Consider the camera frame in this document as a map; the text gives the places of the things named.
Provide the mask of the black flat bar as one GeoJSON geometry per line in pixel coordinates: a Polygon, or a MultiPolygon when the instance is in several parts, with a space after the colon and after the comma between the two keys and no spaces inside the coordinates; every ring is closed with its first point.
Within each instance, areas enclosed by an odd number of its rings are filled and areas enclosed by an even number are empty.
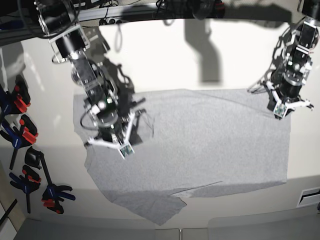
{"type": "Polygon", "coordinates": [[[9,217],[9,214],[11,213],[11,211],[14,209],[14,207],[16,206],[16,204],[18,203],[18,200],[15,199],[11,205],[9,206],[9,208],[4,212],[3,216],[0,219],[0,225],[2,225],[5,220],[9,217]]]}

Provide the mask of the long black bar clamp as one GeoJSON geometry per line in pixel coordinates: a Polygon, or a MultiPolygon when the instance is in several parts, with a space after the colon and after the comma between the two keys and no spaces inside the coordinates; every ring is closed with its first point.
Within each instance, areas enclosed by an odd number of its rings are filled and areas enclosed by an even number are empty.
{"type": "Polygon", "coordinates": [[[36,150],[31,146],[26,151],[24,161],[29,167],[43,170],[47,182],[41,198],[43,206],[59,215],[62,215],[65,211],[61,203],[65,199],[70,201],[76,200],[76,197],[71,194],[73,188],[69,185],[56,185],[53,183],[43,152],[36,150]]]}

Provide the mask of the blue red bar clamp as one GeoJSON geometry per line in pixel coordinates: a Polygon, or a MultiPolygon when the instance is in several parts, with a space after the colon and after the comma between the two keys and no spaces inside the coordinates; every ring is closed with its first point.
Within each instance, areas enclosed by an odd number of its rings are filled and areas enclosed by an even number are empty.
{"type": "Polygon", "coordinates": [[[18,80],[12,92],[4,91],[0,87],[0,123],[7,115],[25,113],[31,105],[31,97],[27,85],[23,80],[18,80]]]}
{"type": "Polygon", "coordinates": [[[13,153],[9,165],[10,170],[14,168],[18,150],[32,146],[37,141],[39,135],[36,125],[26,114],[20,117],[19,123],[19,129],[16,126],[11,127],[5,119],[1,123],[4,130],[0,131],[0,135],[13,146],[13,153]]]}

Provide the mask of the grey T-shirt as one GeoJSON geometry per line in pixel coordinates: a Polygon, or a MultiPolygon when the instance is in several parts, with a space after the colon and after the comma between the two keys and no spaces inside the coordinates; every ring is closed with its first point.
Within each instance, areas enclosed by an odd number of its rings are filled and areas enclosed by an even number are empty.
{"type": "Polygon", "coordinates": [[[88,146],[85,168],[101,193],[154,224],[185,206],[287,181],[291,119],[275,119],[266,93],[245,89],[140,92],[133,154],[88,146]]]}

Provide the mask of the white label with black mark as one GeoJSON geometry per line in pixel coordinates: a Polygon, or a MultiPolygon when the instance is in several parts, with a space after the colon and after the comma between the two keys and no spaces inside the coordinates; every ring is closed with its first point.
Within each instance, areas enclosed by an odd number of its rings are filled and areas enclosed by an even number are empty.
{"type": "Polygon", "coordinates": [[[309,207],[312,205],[317,205],[320,202],[320,188],[309,188],[302,190],[300,197],[298,198],[298,202],[296,207],[303,208],[309,207]]]}

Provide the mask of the top blue red bar clamp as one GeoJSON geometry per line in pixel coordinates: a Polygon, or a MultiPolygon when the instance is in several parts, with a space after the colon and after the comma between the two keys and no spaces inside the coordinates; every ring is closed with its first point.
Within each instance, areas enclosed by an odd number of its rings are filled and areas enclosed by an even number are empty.
{"type": "Polygon", "coordinates": [[[18,80],[12,92],[4,91],[0,87],[0,123],[7,115],[25,113],[31,105],[31,97],[27,85],[23,80],[18,80]]]}

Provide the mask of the lower left blue bar clamp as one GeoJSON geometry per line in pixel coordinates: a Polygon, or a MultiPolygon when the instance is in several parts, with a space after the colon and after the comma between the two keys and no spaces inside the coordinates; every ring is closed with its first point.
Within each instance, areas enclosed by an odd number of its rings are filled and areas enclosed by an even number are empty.
{"type": "Polygon", "coordinates": [[[27,213],[31,213],[31,193],[37,191],[40,188],[42,179],[40,175],[33,170],[29,165],[23,165],[22,173],[24,176],[16,176],[14,173],[10,172],[9,177],[11,178],[10,184],[19,190],[22,190],[26,196],[26,209],[27,213]]]}

